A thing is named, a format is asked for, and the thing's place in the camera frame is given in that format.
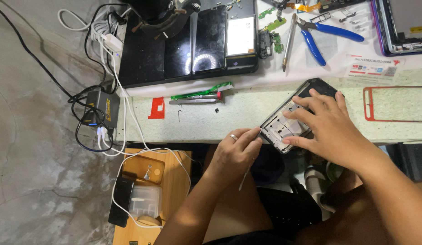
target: wire cutter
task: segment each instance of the wire cutter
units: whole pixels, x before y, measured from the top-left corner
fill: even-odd
[[[325,66],[326,61],[324,60],[324,58],[321,55],[319,49],[317,48],[317,45],[314,42],[314,39],[312,38],[311,33],[308,31],[308,28],[316,29],[317,31],[322,31],[322,32],[334,34],[334,35],[341,36],[341,37],[346,37],[346,38],[349,38],[350,40],[353,40],[353,41],[356,41],[356,42],[363,42],[364,41],[363,36],[356,34],[352,31],[348,31],[346,29],[342,29],[342,28],[338,28],[338,27],[334,27],[334,26],[329,26],[329,25],[324,25],[324,24],[319,24],[319,23],[309,23],[309,22],[302,20],[301,18],[299,18],[299,20],[301,21],[301,23],[299,23],[299,22],[296,22],[296,23],[302,30],[302,34],[303,34],[303,37],[305,38],[305,42],[306,42],[306,44],[309,48],[309,51],[311,51],[312,55],[314,56],[314,58],[317,60],[317,62],[321,66]]]

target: person's right hand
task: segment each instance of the person's right hand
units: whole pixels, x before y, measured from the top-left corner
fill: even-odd
[[[315,137],[312,140],[300,136],[285,137],[282,140],[284,144],[305,148],[350,170],[355,170],[368,156],[382,153],[352,123],[340,91],[335,94],[336,101],[330,96],[320,95],[315,89],[309,93],[312,97],[295,96],[292,100],[309,107],[315,115],[302,108],[284,111],[283,115],[308,125]]]

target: plastic storage box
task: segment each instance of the plastic storage box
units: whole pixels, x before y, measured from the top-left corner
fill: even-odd
[[[157,186],[135,185],[132,189],[129,212],[134,217],[147,215],[152,218],[159,216],[163,189]]]

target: red adhesive frame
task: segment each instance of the red adhesive frame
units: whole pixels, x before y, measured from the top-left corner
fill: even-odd
[[[373,108],[373,95],[371,90],[373,88],[422,88],[422,86],[390,86],[390,87],[366,87],[363,89],[364,97],[364,116],[367,121],[370,122],[401,122],[401,123],[422,123],[422,121],[408,121],[408,120],[377,120],[374,118],[374,108]],[[366,103],[365,92],[368,91],[369,103]],[[367,116],[367,106],[370,107],[370,117]]]

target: black phone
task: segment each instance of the black phone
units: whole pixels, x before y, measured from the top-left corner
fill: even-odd
[[[114,187],[114,199],[116,203],[119,204],[122,208],[129,211],[129,204],[131,201],[132,187],[134,186],[134,181],[117,177],[116,186]],[[128,214],[119,208],[113,201],[111,201],[110,215],[108,217],[108,222],[113,225],[118,225],[120,227],[126,227],[128,221]]]
[[[182,30],[164,42],[164,78],[191,74],[191,18]]]
[[[197,14],[194,72],[226,68],[226,19],[225,5],[203,10]]]

